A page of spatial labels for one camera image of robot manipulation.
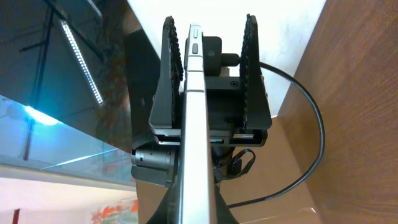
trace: wooden surface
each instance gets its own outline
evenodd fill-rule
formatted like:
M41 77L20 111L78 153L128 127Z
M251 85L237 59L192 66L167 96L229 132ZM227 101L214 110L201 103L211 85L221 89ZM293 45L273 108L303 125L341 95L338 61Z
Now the wooden surface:
M252 148L256 153L256 161L249 173L221 183L221 194L227 204L272 194L300 175L299 166L280 122L277 118L272 119L272 122L265 146ZM243 156L243 164L249 159L249 155ZM139 223L148 221L164 193L164 187L137 181ZM237 221L250 224L320 224L320 218L314 211L317 211L317 207L306 184L279 198L231 209Z
M398 223L398 1L327 1L295 78L317 101L326 151L307 180L323 223ZM279 112L298 164L318 151L307 100Z

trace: blue light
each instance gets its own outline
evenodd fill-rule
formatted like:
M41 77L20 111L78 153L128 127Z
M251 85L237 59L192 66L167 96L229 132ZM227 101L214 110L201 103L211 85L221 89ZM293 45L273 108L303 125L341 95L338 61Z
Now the blue light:
M36 121L45 124L45 125L55 125L59 121L55 118L50 117L49 115L43 114L40 111L37 111L30 106L26 106L25 110L29 113L31 117L33 117Z

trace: gray button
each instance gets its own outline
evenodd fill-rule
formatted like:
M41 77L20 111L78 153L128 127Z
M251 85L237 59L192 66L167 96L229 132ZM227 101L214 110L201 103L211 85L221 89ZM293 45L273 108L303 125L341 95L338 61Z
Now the gray button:
M193 54L198 54L198 44L197 43L194 43L192 45L192 53Z

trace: cable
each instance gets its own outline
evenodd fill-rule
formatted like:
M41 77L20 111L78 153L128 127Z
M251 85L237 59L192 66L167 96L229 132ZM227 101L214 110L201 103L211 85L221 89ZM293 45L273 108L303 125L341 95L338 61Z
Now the cable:
M279 70L278 68L275 68L273 66L267 65L266 63L262 63L262 62L260 62L260 67L265 68L267 70L270 70L270 71L282 76L283 78L285 78L286 80L288 80L292 84L294 84L297 88L299 88L299 90L309 100L309 102L311 103L312 109L314 110L315 115L317 116L317 121L318 121L318 126L319 126L319 135L320 135L319 152L318 152L317 158L311 164L310 168L308 168L308 170L305 171L305 173L300 178L298 178L295 182L291 183L289 186L285 187L284 189L282 189L282 190L280 190L280 191L278 191L276 193L273 193L273 194L265 196L265 197L261 197L261 198L257 198L257 199L248 200L248 201L245 201L245 202L239 202L239 203L234 203L232 205L228 205L228 208L236 208L236 207L240 207L240 206L243 206L243 205L250 205L252 203L263 202L263 201L270 200L270 199L276 198L278 196L281 196L284 193L292 190L293 188L298 186L298 184L301 184L315 170L315 168L317 168L317 166L319 165L319 163L322 160L323 153L325 151L325 127L323 126L323 120L322 120L321 112L320 112L320 110L319 110L319 108L317 106L317 103L312 98L311 94L296 79L294 79L293 77L291 77L290 75L288 75L284 71Z

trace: fluorescent light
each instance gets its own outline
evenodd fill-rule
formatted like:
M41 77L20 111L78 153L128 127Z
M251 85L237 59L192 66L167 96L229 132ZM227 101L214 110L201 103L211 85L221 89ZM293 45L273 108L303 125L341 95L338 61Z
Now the fluorescent light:
M91 7L94 9L94 11L97 13L98 17L99 17L100 19L102 19L102 13L101 13L101 11L97 8L97 6L94 4L94 2L93 2L92 0L87 0L87 1L88 1L88 4L90 4Z
M73 37L73 34L70 31L68 23L66 21L61 21L61 25L62 25L62 29L63 29L65 35L67 36L69 44L72 47L72 50L75 53L77 60L79 61L80 67L83 70L83 73L85 74L88 84L94 94L95 100L97 101L99 107L103 106L104 100L102 99L101 93L100 93L100 91L98 91L98 88L95 85L93 77L91 76L90 71L88 70L86 62L85 62L82 54L80 53L79 46L77 45L75 38Z
M45 124L45 125L55 125L59 121L55 118L50 117L49 115L43 114L40 111L37 111L30 106L26 106L25 110L29 113L31 117L33 117L36 121Z

